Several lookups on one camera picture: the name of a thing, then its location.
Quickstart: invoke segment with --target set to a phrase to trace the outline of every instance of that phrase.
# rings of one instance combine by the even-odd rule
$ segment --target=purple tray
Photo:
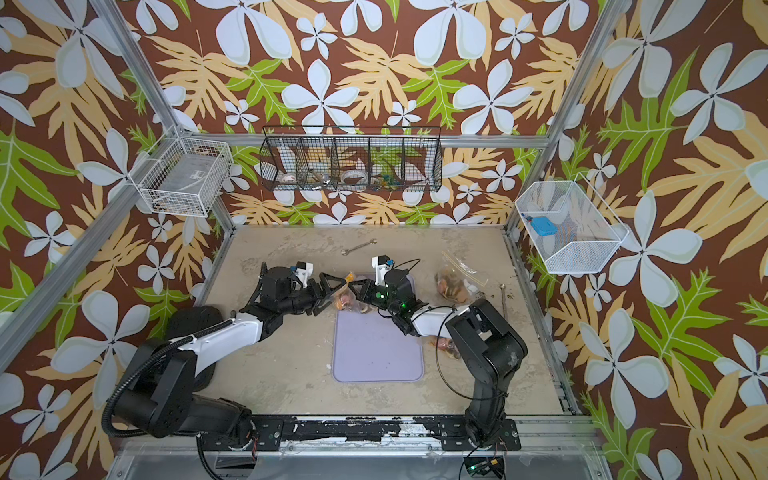
[[[408,279],[413,285],[413,278]],[[423,376],[418,337],[403,335],[392,320],[376,312],[337,313],[333,341],[333,378],[337,382],[417,382]]]

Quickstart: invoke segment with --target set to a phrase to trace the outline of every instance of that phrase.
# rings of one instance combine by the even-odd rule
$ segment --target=wall-mounted wire shelf
[[[157,144],[149,157],[154,165],[136,184],[141,197],[155,213],[207,217],[230,175],[229,145],[180,136],[175,130]]]
[[[322,131],[339,127],[322,126]],[[305,134],[267,126],[260,173],[269,190],[435,190],[442,184],[440,129],[389,127],[385,134]]]
[[[586,188],[580,179],[534,182],[515,201],[549,273],[598,273],[630,234],[594,186],[583,175],[581,179]]]

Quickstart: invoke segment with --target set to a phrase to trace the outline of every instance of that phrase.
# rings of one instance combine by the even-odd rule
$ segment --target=concrete table surface
[[[343,256],[342,249],[376,238],[378,243]],[[435,288],[435,272],[446,250],[488,278],[488,300],[502,311],[499,284],[507,286],[512,327],[528,345],[528,356],[509,388],[506,411],[512,415],[561,414],[554,383],[541,351],[515,269],[499,228],[398,227],[240,227],[227,252],[208,305],[224,317],[239,310],[256,288],[260,265],[314,263],[321,272],[344,277],[371,273],[371,257],[388,255],[396,263],[421,258],[412,270],[416,295],[431,305],[448,305]],[[424,376],[410,383],[339,383],[331,375],[336,310],[319,316],[285,316],[268,339],[240,349],[218,362],[211,384],[201,395],[234,400],[259,414],[418,415],[462,414],[469,401],[445,386],[435,366],[434,347],[425,342]],[[440,352],[446,379],[459,392],[472,395],[474,379],[462,360]]]

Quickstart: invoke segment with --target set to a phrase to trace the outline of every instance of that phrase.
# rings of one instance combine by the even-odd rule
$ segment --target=blue case
[[[555,235],[558,228],[547,217],[536,217],[531,220],[531,227],[542,237]]]

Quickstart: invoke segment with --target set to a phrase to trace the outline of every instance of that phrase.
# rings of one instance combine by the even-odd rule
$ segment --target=black mounting plate
[[[438,423],[438,432],[442,449],[447,452],[462,452],[472,450],[472,445],[467,436],[467,428],[464,417],[455,417],[453,419],[442,419]],[[520,435],[515,421],[505,419],[502,428],[498,431],[498,438],[501,447],[513,452],[520,450]]]

